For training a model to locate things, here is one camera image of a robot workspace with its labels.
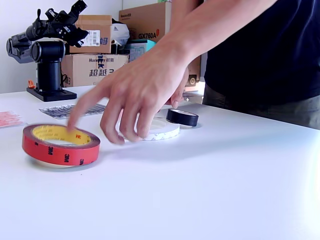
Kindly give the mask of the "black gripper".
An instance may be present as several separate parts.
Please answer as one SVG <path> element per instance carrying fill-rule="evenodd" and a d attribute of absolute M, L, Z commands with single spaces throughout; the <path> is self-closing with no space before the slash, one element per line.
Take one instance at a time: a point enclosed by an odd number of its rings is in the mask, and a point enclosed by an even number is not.
<path fill-rule="evenodd" d="M 75 25 L 82 11 L 81 8 L 72 8 L 69 13 L 64 10 L 55 12 L 52 8 L 49 8 L 45 12 L 48 20 L 45 24 L 43 36 L 45 38 L 62 39 L 70 46 L 80 48 L 89 34 L 88 31 Z"/>

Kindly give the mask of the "person's left hand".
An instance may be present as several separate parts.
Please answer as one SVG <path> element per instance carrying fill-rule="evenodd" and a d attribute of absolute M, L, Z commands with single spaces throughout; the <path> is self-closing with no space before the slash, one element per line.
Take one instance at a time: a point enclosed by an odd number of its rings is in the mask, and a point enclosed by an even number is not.
<path fill-rule="evenodd" d="M 123 144 L 125 139 L 142 140 L 148 135 L 155 114 L 179 87 L 189 64 L 187 53 L 179 43 L 160 41 L 84 94 L 69 116 L 68 130 L 89 108 L 108 98 L 100 120 L 107 139 L 114 144 Z"/>

